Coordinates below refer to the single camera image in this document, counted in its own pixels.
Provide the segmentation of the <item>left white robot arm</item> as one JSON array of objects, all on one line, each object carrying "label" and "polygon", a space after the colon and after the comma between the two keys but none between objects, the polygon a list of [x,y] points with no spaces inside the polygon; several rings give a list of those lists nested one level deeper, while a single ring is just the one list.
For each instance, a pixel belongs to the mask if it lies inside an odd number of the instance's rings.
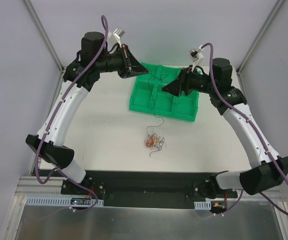
[{"label": "left white robot arm", "polygon": [[74,150],[64,145],[69,126],[83,100],[101,73],[117,72],[122,79],[148,73],[121,42],[124,31],[102,34],[87,32],[81,40],[76,58],[66,67],[60,92],[45,123],[36,134],[26,137],[26,144],[35,152],[35,161],[43,159],[73,180],[72,188],[78,194],[89,190],[86,171],[74,159]]}]

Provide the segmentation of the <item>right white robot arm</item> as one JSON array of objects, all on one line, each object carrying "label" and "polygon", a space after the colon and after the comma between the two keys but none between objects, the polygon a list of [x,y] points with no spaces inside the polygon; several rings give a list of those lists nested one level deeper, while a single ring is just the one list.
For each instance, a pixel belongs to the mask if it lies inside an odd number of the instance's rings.
[{"label": "right white robot arm", "polygon": [[245,96],[232,86],[232,71],[229,60],[215,58],[208,74],[197,73],[189,66],[162,87],[163,92],[175,97],[188,96],[193,91],[208,94],[211,104],[233,128],[246,152],[251,168],[212,175],[206,187],[210,197],[218,198],[227,189],[245,190],[255,195],[281,185],[283,176],[288,174],[288,157],[280,156],[264,137]]}]

